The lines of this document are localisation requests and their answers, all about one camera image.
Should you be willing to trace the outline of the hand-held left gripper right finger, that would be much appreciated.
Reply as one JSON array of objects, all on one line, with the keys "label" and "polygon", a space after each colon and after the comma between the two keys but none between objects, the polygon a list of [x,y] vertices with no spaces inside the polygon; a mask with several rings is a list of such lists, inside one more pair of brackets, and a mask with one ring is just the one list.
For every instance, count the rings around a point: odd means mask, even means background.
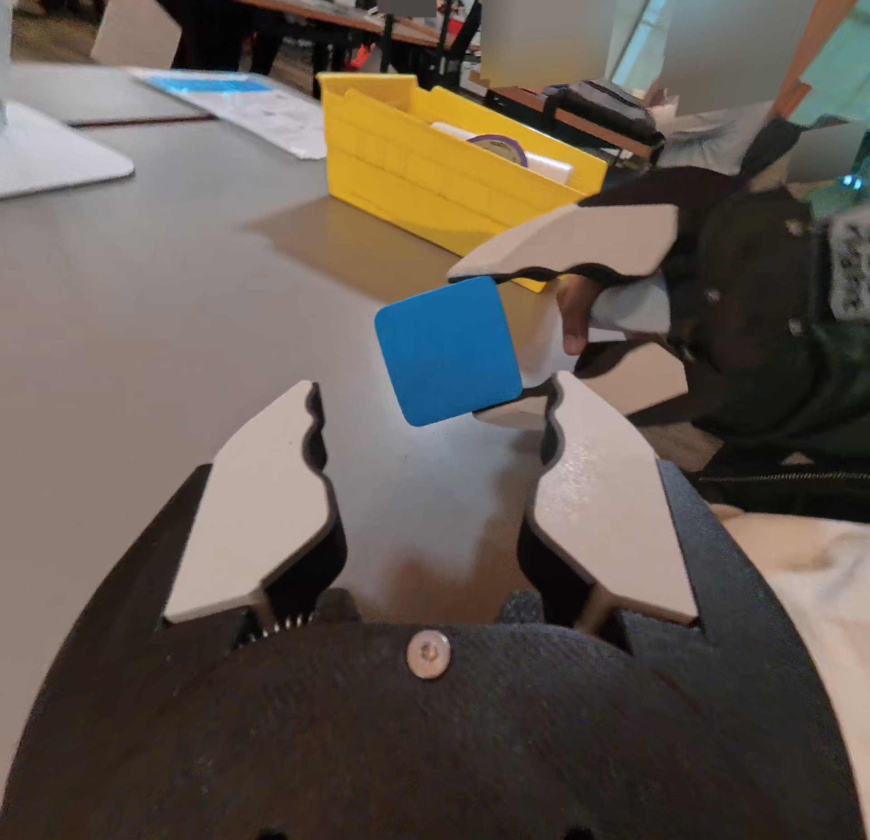
[{"label": "hand-held left gripper right finger", "polygon": [[618,610],[683,627],[699,616],[658,456],[581,379],[551,381],[544,467],[520,554],[552,621],[593,633]]}]

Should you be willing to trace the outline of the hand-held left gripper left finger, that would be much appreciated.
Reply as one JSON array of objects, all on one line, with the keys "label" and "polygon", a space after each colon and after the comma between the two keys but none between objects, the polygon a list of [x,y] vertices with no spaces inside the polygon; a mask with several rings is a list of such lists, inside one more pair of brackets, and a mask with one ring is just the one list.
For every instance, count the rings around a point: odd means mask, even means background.
[{"label": "hand-held left gripper left finger", "polygon": [[167,603],[171,624],[249,609],[261,626],[297,626],[343,570],[346,540],[325,474],[315,381],[295,384],[212,461]]}]

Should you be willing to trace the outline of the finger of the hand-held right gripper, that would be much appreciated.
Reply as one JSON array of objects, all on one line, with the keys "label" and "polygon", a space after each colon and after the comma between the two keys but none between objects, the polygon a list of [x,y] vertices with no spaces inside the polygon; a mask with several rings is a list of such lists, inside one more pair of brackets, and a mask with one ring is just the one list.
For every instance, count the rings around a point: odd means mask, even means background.
[{"label": "finger of the hand-held right gripper", "polygon": [[511,430],[542,430],[559,375],[570,376],[624,416],[632,416],[688,392],[678,356],[657,341],[607,341],[586,346],[572,368],[557,369],[511,401],[478,410],[474,417]]},{"label": "finger of the hand-held right gripper", "polygon": [[571,204],[482,243],[451,267],[447,280],[549,282],[581,275],[606,287],[633,283],[658,271],[677,242],[679,223],[671,204]]}]

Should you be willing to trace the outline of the blue black whiteboard eraser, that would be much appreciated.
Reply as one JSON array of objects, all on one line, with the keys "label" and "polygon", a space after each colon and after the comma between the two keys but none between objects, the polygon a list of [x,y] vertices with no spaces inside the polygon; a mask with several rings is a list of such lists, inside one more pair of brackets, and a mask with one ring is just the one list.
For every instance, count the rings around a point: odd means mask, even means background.
[{"label": "blue black whiteboard eraser", "polygon": [[374,328],[399,409],[412,427],[513,401],[524,389],[491,278],[389,304],[376,313]]}]

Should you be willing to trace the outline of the yellow plastic bin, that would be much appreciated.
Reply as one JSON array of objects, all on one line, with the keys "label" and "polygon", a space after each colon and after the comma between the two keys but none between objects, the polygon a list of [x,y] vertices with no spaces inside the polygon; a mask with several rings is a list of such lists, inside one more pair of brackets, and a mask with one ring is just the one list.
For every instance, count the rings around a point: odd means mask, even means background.
[{"label": "yellow plastic bin", "polygon": [[[320,73],[330,194],[463,257],[492,237],[599,193],[607,163],[412,74]],[[572,167],[566,184],[433,124],[516,140]]]}]

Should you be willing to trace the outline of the person's right forearm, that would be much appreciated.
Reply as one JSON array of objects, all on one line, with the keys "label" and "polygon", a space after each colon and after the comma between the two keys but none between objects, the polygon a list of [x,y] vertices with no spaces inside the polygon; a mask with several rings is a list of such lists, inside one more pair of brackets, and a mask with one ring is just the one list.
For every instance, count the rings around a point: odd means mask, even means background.
[{"label": "person's right forearm", "polygon": [[868,524],[868,325],[809,328],[697,425],[723,442],[689,476],[706,501]]}]

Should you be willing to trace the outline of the grey desk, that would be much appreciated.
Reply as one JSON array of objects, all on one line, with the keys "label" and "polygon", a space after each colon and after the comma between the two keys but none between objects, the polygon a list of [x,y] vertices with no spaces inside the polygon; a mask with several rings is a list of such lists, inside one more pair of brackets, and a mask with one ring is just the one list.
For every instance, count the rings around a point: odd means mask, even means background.
[{"label": "grey desk", "polygon": [[382,306],[457,258],[328,194],[222,121],[90,131],[131,179],[2,202],[2,782],[44,676],[103,577],[192,470],[317,381],[369,617],[488,622],[527,586],[516,541],[539,434],[415,429]]}]

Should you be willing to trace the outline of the person's right hand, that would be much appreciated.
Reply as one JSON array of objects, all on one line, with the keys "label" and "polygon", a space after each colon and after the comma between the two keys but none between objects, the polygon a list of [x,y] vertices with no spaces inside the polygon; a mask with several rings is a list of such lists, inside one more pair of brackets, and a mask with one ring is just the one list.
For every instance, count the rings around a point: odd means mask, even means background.
[{"label": "person's right hand", "polygon": [[563,350],[579,357],[589,341],[590,319],[604,286],[582,275],[566,275],[556,294],[560,312]]}]

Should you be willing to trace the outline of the white paper roll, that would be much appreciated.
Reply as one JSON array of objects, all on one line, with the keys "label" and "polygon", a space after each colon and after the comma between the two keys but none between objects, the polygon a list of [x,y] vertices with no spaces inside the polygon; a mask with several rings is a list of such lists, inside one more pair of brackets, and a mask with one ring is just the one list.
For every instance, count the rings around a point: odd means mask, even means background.
[{"label": "white paper roll", "polygon": [[[444,135],[451,136],[452,138],[460,140],[464,143],[465,140],[467,140],[472,135],[501,135],[497,133],[474,133],[473,131],[465,130],[463,128],[459,128],[457,126],[441,121],[433,122],[430,127],[434,130],[441,132]],[[574,168],[571,164],[562,160],[555,160],[550,157],[535,154],[534,152],[528,150],[525,150],[525,152],[527,153],[529,162],[529,167],[527,168],[527,170],[535,174],[541,175],[550,181],[557,182],[561,185],[567,185],[568,182],[570,182],[574,171]]]}]

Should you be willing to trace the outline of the black backpack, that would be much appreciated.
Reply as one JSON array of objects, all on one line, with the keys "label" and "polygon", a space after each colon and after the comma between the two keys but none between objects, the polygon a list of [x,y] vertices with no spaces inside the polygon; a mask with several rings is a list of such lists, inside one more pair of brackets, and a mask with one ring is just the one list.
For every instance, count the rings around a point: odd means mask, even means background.
[{"label": "black backpack", "polygon": [[541,92],[543,117],[550,126],[558,111],[580,117],[658,152],[666,138],[651,112],[633,95],[607,81],[551,85]]}]

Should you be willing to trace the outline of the purple tape roll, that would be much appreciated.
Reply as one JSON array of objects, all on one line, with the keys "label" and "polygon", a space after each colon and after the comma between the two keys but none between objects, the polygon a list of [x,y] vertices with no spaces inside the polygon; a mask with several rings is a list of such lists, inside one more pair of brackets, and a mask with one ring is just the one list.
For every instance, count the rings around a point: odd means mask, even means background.
[{"label": "purple tape roll", "polygon": [[506,135],[472,135],[465,143],[487,151],[523,169],[529,167],[528,157],[519,142]]}]

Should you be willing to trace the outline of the brown wooden table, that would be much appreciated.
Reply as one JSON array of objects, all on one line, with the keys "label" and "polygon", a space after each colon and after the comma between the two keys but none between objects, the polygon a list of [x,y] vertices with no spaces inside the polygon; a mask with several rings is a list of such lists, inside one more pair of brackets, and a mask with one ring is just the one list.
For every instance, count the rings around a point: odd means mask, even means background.
[{"label": "brown wooden table", "polygon": [[[364,10],[345,8],[326,1],[310,0],[230,0],[245,7],[268,13],[291,16],[296,19],[318,22],[333,29],[358,31],[369,37],[381,37],[386,30],[386,17],[369,15]],[[398,18],[392,25],[391,38],[395,41],[418,47],[435,49],[440,32],[414,23],[411,19]]]},{"label": "brown wooden table", "polygon": [[612,163],[628,155],[655,165],[664,149],[665,144],[655,153],[640,142],[563,111],[558,111],[555,122],[547,126],[543,117],[543,88],[495,87],[483,79],[478,70],[468,73],[464,84],[467,90],[483,95],[484,106],[529,128],[580,150],[610,150]]}]

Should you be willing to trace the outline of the wooden pillar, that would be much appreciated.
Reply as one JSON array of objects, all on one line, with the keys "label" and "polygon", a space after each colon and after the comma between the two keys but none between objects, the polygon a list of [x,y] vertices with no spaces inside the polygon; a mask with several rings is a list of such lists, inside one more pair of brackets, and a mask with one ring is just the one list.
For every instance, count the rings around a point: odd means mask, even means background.
[{"label": "wooden pillar", "polygon": [[815,1],[778,95],[769,110],[769,117],[790,119],[810,94],[812,86],[803,80],[804,74],[858,2],[859,0]]}]

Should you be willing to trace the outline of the white blue printed sheet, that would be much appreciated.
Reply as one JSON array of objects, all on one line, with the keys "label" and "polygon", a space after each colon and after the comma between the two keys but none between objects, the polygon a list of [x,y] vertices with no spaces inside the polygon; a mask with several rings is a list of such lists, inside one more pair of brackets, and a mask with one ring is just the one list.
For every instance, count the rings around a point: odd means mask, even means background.
[{"label": "white blue printed sheet", "polygon": [[251,73],[129,68],[131,77],[265,140],[299,160],[324,160],[319,103]]}]

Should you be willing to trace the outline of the white monitor stand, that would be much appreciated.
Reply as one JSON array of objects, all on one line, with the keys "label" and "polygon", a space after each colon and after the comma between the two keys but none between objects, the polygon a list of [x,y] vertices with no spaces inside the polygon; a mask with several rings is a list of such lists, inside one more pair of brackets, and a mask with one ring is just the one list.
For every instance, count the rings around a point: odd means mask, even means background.
[{"label": "white monitor stand", "polygon": [[2,200],[134,175],[132,160],[35,109],[10,102],[16,1],[1,0]]}]

